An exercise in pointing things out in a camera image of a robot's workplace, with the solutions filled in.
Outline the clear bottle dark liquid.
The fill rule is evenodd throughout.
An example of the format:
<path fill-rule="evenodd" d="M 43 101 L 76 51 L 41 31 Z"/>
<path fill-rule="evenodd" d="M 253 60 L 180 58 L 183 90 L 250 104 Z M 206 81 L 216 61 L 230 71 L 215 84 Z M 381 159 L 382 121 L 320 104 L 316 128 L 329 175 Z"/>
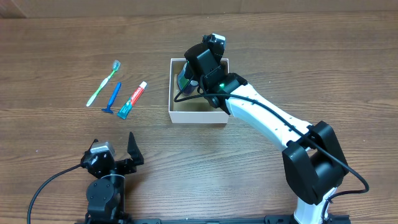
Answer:
<path fill-rule="evenodd" d="M 185 96 L 191 95 L 199 86 L 188 62 L 184 64 L 181 72 L 177 75 L 177 86 Z"/>

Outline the red green toothpaste tube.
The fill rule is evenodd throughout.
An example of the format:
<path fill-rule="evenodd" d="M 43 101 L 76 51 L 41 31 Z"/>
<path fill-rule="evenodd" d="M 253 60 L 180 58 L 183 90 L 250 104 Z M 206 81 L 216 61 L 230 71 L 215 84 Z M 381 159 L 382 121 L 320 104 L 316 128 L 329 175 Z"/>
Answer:
<path fill-rule="evenodd" d="M 143 94 L 144 90 L 147 87 L 146 82 L 142 82 L 139 87 L 134 91 L 134 93 L 130 96 L 127 102 L 123 105 L 123 107 L 118 111 L 117 116 L 126 119 L 129 112 L 132 110 L 132 107 L 136 104 L 137 100 Z"/>

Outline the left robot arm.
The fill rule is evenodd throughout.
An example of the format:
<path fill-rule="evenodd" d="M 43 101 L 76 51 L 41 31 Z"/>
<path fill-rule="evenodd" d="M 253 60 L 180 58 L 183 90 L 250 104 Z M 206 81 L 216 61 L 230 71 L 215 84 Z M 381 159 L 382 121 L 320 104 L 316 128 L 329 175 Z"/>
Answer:
<path fill-rule="evenodd" d="M 144 164 L 133 133 L 129 133 L 127 159 L 116 160 L 109 142 L 94 140 L 81 158 L 81 166 L 96 177 L 86 190 L 88 201 L 85 223 L 132 223 L 125 212 L 125 185 L 128 174 L 137 172 Z"/>

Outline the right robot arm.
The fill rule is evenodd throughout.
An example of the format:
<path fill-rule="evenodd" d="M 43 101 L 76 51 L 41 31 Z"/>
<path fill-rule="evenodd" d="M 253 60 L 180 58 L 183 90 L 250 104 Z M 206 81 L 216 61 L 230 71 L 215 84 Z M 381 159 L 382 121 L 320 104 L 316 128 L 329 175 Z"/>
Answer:
<path fill-rule="evenodd" d="M 247 80 L 226 73 L 221 63 L 226 40 L 204 35 L 184 57 L 185 78 L 199 83 L 199 93 L 214 108 L 239 118 L 262 133 L 282 153 L 287 183 L 298 197 L 292 216 L 268 216 L 267 223 L 349 223 L 327 212 L 330 197 L 341 185 L 346 158 L 332 127 L 297 119 L 263 98 Z"/>

